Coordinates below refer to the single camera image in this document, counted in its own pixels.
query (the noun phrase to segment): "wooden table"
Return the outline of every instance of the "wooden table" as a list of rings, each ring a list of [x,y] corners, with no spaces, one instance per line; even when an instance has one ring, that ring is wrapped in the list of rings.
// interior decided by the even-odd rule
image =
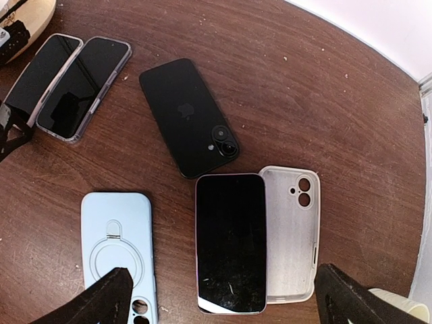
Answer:
[[[181,177],[138,83],[195,61],[241,145],[219,172],[266,165],[322,182],[320,263],[407,295],[423,224],[425,143],[416,83],[346,33],[283,1],[58,1],[41,39],[0,70],[4,97],[54,32],[122,38],[134,55],[74,146],[45,133],[0,165],[0,323],[27,323],[83,290],[80,202],[138,191],[153,203],[161,323],[317,323],[315,298],[253,317],[196,306],[194,181]]]

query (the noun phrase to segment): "white wall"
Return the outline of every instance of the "white wall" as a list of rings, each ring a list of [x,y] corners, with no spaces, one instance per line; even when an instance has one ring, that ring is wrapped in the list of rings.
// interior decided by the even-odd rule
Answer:
[[[416,81],[432,72],[432,0],[286,0],[339,26]]]

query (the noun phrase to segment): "black iphone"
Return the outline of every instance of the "black iphone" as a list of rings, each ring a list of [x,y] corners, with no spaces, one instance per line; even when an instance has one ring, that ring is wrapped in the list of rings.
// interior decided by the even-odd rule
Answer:
[[[267,304],[265,185],[257,174],[204,175],[195,194],[198,306],[256,314]]]
[[[179,59],[145,71],[140,84],[185,178],[238,156],[238,142],[192,61]]]

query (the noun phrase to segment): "side button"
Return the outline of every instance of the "side button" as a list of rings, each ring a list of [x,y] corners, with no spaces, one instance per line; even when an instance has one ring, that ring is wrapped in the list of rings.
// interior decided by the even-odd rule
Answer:
[[[99,103],[101,103],[100,99],[96,99],[96,101],[93,103],[93,106],[90,108],[90,113],[94,113],[99,106]]]
[[[41,103],[45,103],[45,101],[47,100],[48,95],[49,95],[50,93],[51,93],[50,90],[48,90],[47,93],[45,93],[45,96],[43,96]]]

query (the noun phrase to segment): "apple logo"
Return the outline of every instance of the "apple logo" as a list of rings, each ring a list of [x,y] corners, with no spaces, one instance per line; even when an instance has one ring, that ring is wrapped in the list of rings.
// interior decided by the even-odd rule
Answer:
[[[195,112],[194,107],[189,103],[178,106],[177,110],[182,113],[182,118],[186,118],[186,120],[189,120]]]

